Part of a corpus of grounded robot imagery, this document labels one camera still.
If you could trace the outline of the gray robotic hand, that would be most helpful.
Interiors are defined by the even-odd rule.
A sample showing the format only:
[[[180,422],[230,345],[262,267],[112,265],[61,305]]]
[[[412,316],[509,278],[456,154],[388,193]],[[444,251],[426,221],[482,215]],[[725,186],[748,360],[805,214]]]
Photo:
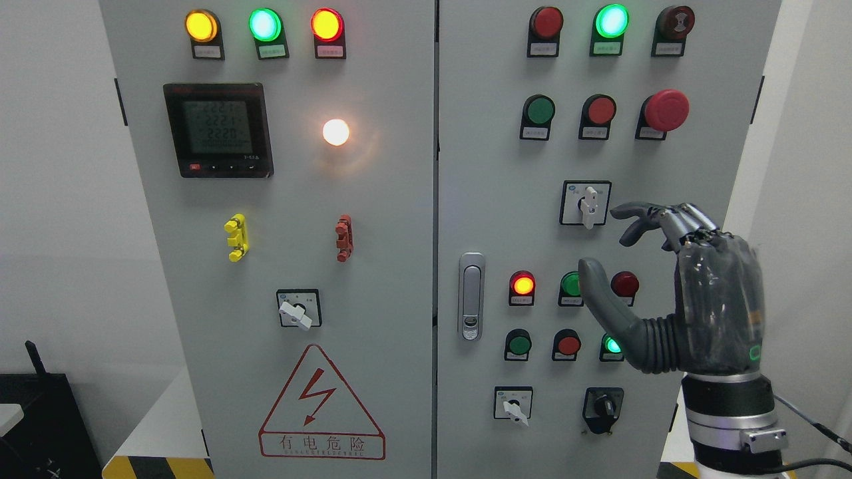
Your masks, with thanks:
[[[722,231],[690,203],[629,202],[611,214],[635,218],[620,238],[621,245],[634,245],[642,234],[662,230],[663,248],[676,254],[675,311],[649,319],[637,317],[616,297],[599,261],[585,257],[578,262],[585,305],[621,346],[631,366],[651,374],[757,372],[765,302],[763,274],[749,243]]]

